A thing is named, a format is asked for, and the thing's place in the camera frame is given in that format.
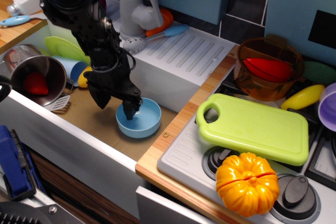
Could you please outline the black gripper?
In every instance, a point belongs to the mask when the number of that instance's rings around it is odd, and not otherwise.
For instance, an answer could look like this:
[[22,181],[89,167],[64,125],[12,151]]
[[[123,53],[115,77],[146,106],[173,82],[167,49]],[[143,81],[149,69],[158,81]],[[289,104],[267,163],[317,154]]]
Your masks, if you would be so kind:
[[139,111],[143,101],[141,91],[130,80],[130,73],[136,66],[129,64],[129,58],[133,56],[124,49],[115,55],[116,63],[111,67],[94,67],[91,72],[86,72],[84,76],[88,80],[88,88],[91,97],[101,109],[109,103],[111,97],[123,100],[122,106],[127,120],[132,120]]

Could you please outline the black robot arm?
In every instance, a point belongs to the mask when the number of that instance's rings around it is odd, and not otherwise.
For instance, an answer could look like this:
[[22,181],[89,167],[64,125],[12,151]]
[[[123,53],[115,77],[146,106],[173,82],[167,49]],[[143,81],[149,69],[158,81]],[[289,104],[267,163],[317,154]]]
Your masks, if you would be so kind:
[[92,98],[104,108],[111,97],[122,100],[128,120],[141,104],[141,91],[130,80],[131,54],[120,46],[119,33],[100,0],[40,0],[53,25],[69,29],[80,48],[90,58],[92,70],[85,72]]

